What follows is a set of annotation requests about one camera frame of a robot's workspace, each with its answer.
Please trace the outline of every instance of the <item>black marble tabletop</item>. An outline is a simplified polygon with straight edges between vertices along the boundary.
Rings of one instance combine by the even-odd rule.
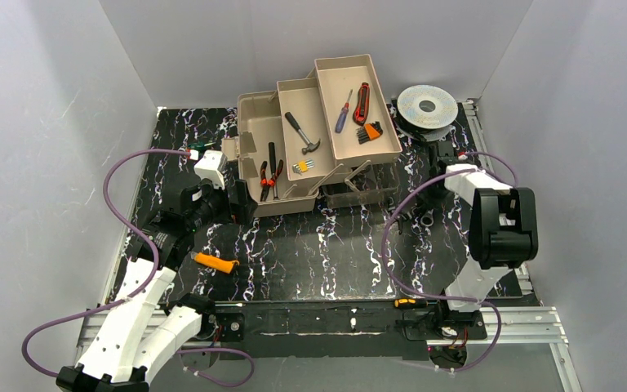
[[[465,113],[460,114],[449,137],[461,151],[474,150]],[[165,109],[158,116],[151,148],[186,149],[194,142],[216,142],[237,135],[237,111],[227,109]],[[403,152],[397,161],[400,194],[429,179],[428,150],[400,134]],[[234,168],[227,176],[233,176]],[[141,179],[133,221],[145,221],[162,203],[169,183],[194,185],[191,163],[176,156],[150,155]],[[240,266],[223,274],[188,257],[164,301],[187,292],[208,295],[215,301],[300,301],[387,299],[398,296],[380,258],[380,238],[392,202],[330,209],[321,197],[311,212],[254,219],[249,225],[210,225],[196,233],[197,252],[239,260]],[[390,235],[393,268],[414,288],[439,293],[450,284],[468,254],[469,205],[449,194],[433,209],[429,227],[407,222],[400,234]],[[112,295],[121,284],[122,258]],[[494,296],[521,295],[517,280],[502,279]]]

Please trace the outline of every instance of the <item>toolbox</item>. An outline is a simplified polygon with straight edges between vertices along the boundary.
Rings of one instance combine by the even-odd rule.
[[[349,102],[353,108],[363,83],[368,85],[366,124],[377,123],[383,130],[364,143],[351,115],[342,132],[335,131],[349,90],[355,92]],[[285,114],[296,119],[305,136]],[[243,94],[238,98],[237,120],[238,135],[223,139],[222,150],[238,162],[239,177],[256,202],[254,217],[311,211],[324,185],[330,208],[381,203],[398,189],[394,162],[402,145],[369,55],[317,59],[304,79],[278,82],[276,91]],[[261,202],[260,167],[269,160],[270,142],[275,144],[276,159],[285,161],[276,183],[280,199],[274,200],[271,192]]]

